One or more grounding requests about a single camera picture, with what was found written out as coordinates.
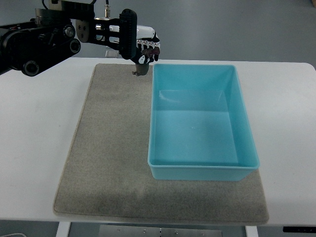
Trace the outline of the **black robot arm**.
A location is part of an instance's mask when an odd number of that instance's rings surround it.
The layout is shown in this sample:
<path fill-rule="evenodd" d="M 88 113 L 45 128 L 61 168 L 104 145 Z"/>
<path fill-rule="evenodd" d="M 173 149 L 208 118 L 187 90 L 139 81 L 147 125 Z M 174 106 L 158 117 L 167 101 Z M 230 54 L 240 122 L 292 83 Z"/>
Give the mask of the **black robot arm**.
<path fill-rule="evenodd" d="M 34 77 L 76 55 L 82 43 L 108 46 L 123 59 L 136 55 L 137 14 L 124 9 L 119 18 L 95 19 L 91 3 L 51 0 L 28 22 L 0 28 L 0 73 L 21 71 Z"/>

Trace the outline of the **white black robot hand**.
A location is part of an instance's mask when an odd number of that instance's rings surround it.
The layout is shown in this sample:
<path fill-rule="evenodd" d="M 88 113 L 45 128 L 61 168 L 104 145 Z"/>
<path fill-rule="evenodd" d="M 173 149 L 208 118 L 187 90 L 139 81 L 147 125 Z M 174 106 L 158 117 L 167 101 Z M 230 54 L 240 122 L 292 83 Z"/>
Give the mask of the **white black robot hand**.
<path fill-rule="evenodd" d="M 136 53 L 131 59 L 136 65 L 146 65 L 158 61 L 160 40 L 152 27 L 137 26 Z"/>

